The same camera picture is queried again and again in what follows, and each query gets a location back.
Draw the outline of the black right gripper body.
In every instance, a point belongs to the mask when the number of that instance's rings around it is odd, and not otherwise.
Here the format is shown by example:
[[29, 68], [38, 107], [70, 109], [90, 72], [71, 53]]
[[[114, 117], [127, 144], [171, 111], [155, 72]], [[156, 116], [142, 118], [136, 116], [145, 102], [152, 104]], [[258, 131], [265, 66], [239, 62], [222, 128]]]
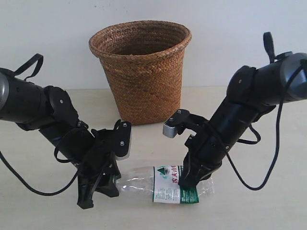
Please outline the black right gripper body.
[[217, 134], [208, 127], [208, 120], [199, 115], [189, 115], [185, 125], [196, 133], [194, 137], [188, 138], [185, 145], [189, 149], [188, 153], [200, 162], [201, 168], [222, 166], [226, 156], [224, 147]]

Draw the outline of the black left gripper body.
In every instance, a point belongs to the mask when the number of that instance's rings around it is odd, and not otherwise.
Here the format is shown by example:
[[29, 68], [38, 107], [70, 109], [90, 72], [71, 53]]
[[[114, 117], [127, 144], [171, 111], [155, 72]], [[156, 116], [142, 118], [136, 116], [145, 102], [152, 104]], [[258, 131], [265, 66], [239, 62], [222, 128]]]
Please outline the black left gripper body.
[[118, 129], [92, 129], [92, 142], [86, 149], [78, 175], [96, 180], [102, 174], [103, 180], [120, 177], [117, 157], [120, 155], [120, 132]]

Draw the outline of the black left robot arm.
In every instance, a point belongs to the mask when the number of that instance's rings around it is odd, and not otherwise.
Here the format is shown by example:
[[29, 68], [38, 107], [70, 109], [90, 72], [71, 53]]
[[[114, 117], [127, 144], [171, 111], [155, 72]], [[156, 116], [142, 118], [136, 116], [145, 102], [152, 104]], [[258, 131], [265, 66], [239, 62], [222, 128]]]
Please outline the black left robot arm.
[[24, 131], [39, 131], [53, 145], [57, 162], [76, 168], [72, 180], [77, 182], [80, 208], [92, 208], [96, 192], [119, 196], [117, 159], [127, 152], [120, 145], [125, 141], [121, 120], [112, 129], [90, 129], [65, 90], [38, 86], [8, 69], [0, 71], [0, 118]]

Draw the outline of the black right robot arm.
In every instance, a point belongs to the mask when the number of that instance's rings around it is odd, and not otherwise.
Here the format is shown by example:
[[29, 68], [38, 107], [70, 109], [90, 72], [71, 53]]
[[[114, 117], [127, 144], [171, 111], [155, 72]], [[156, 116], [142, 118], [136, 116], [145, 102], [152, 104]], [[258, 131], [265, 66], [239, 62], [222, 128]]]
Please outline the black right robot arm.
[[307, 56], [305, 53], [279, 55], [262, 68], [241, 67], [231, 78], [226, 96], [210, 119], [188, 114], [181, 129], [190, 129], [195, 136], [185, 145], [179, 185], [195, 187], [210, 178], [222, 166], [224, 158], [236, 143], [243, 143], [243, 133], [252, 129], [263, 115], [282, 110], [289, 102], [307, 97]]

